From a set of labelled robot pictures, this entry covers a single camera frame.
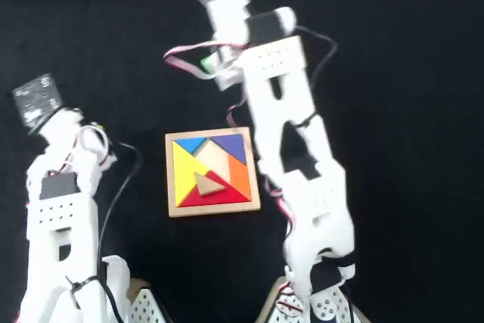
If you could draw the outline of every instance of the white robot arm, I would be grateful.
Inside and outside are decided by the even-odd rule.
[[[126,262],[109,256],[102,259],[104,272],[97,267],[98,208],[93,196],[103,171],[116,161],[106,133],[97,124],[84,123],[80,110],[62,107],[49,75],[15,89],[14,98],[24,124],[48,142],[27,171],[29,268],[18,321],[117,323],[104,283],[117,315],[127,321]],[[102,281],[86,281],[99,275]]]
[[[331,154],[323,119],[315,109],[301,41],[290,36],[296,15],[290,8],[279,8],[251,17],[250,0],[199,1],[207,9],[214,40],[247,45],[244,50],[220,47],[209,58],[210,68],[219,70],[215,80],[221,91],[243,83],[255,124],[259,171],[281,190],[279,204],[290,223],[284,241],[286,276],[309,321],[311,299],[355,274],[354,236],[344,169]],[[222,66],[230,63],[236,67]],[[275,80],[280,95],[273,92]],[[308,155],[298,160],[281,159],[286,123],[306,143]]]

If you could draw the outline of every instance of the wooden puzzle frame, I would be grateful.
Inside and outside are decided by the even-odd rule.
[[[209,206],[176,207],[175,206],[175,168],[173,163],[173,142],[180,138],[209,138],[219,135],[241,134],[244,140],[244,150],[249,174],[249,185],[252,200],[249,202],[223,203]],[[256,168],[253,157],[250,130],[247,127],[231,129],[213,129],[197,132],[176,132],[165,134],[166,150],[166,181],[168,185],[168,214],[170,217],[206,215],[212,213],[230,213],[260,210],[259,187],[257,185]]]

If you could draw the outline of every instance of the beige triangle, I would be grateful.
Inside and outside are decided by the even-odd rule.
[[[197,172],[195,173],[195,179],[197,180],[198,193],[200,193],[200,196],[205,196],[207,194],[225,189],[223,185],[220,185],[212,179],[209,179],[204,175],[198,174]]]

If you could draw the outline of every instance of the yellow triangle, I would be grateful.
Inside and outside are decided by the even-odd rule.
[[[195,173],[205,175],[209,169],[174,141],[172,141],[172,145],[175,167],[175,206],[178,207],[197,185]]]

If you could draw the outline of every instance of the black table surface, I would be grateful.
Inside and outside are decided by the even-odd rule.
[[[340,48],[315,89],[355,223],[353,300],[375,322],[481,321],[484,0],[253,0],[290,6]],[[284,217],[170,219],[164,133],[226,127],[240,89],[163,64],[209,39],[196,0],[0,0],[2,321],[26,287],[25,172],[42,152],[8,91],[52,73],[66,104],[136,145],[144,165],[113,214],[105,253],[148,280],[175,322],[251,322],[283,274]],[[327,45],[302,36],[309,71]],[[247,107],[235,114],[252,126]],[[132,156],[103,177],[100,219]]]

